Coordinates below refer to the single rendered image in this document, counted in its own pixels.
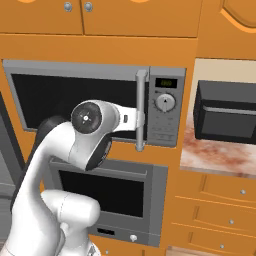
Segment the orange drawer below oven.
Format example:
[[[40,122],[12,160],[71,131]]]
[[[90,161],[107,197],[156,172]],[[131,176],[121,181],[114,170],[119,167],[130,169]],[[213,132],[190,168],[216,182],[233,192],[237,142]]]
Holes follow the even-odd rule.
[[[102,256],[166,256],[166,250],[132,242],[90,235],[89,238],[99,248]]]

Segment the black toaster oven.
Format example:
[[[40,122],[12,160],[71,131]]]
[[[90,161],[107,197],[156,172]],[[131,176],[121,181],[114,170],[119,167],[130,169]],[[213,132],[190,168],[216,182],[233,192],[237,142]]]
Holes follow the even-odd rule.
[[[196,139],[256,145],[256,83],[199,80]]]

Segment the oven door with black window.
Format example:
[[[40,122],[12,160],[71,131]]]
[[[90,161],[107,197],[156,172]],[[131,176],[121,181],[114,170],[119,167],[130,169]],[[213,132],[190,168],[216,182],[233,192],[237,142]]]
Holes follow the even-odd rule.
[[[149,230],[152,166],[145,178],[129,178],[69,172],[52,168],[54,187],[97,200],[101,207],[98,224],[146,233]]]

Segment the orange drawer front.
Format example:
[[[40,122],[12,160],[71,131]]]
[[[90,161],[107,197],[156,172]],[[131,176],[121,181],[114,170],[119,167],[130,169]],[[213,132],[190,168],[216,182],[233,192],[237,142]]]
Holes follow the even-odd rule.
[[[256,234],[256,212],[231,205],[197,202],[194,204],[193,221],[209,228]]]
[[[246,190],[245,195],[240,194],[242,189]],[[201,179],[200,193],[216,200],[256,204],[256,180],[207,174]]]
[[[189,244],[222,256],[256,256],[256,239],[222,232],[196,230],[189,233]]]

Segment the grey built-in oven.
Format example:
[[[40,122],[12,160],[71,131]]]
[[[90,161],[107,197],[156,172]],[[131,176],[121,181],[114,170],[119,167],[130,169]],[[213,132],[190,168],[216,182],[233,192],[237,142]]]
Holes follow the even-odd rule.
[[[100,225],[97,221],[96,224],[89,228],[91,234],[127,242],[132,242],[130,240],[130,235],[136,235],[137,241],[135,241],[135,243],[137,244],[154,247],[159,245],[168,168],[161,165],[148,165],[152,166],[151,189],[147,193],[147,196],[150,199],[149,230],[146,233],[143,233],[118,227]],[[54,187],[50,170],[44,176],[44,184],[47,189],[58,189]]]

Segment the microwave door with black window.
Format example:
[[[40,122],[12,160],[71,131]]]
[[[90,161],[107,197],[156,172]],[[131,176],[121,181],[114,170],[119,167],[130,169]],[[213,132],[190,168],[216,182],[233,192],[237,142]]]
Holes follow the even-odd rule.
[[[137,106],[140,66],[5,59],[3,67],[26,131],[52,116],[70,120],[73,109],[87,100]]]

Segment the orange upper cupboard door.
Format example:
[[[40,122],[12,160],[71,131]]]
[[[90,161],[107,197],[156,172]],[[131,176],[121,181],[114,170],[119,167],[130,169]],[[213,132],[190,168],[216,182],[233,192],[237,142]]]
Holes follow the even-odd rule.
[[[81,35],[80,0],[0,0],[0,32]]]
[[[87,12],[84,4],[91,2]],[[85,0],[86,35],[194,38],[203,0]]]

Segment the grey built-in microwave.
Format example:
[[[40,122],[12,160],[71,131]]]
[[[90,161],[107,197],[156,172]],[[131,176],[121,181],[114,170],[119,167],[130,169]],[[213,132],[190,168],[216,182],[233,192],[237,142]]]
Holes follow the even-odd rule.
[[[145,82],[143,141],[174,147],[177,143],[186,70],[140,66],[148,72]]]

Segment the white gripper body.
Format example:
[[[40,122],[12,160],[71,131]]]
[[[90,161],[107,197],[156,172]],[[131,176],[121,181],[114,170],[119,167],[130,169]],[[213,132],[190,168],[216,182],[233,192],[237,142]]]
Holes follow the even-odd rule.
[[[132,117],[132,128],[134,130],[138,128],[142,128],[144,126],[145,113],[143,111],[133,108],[131,117]]]

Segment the orange arched cupboard door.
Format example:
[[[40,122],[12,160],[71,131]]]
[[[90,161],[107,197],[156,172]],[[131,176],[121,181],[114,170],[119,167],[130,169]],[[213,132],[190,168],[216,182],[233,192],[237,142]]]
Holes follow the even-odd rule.
[[[203,0],[197,56],[256,60],[256,0]]]

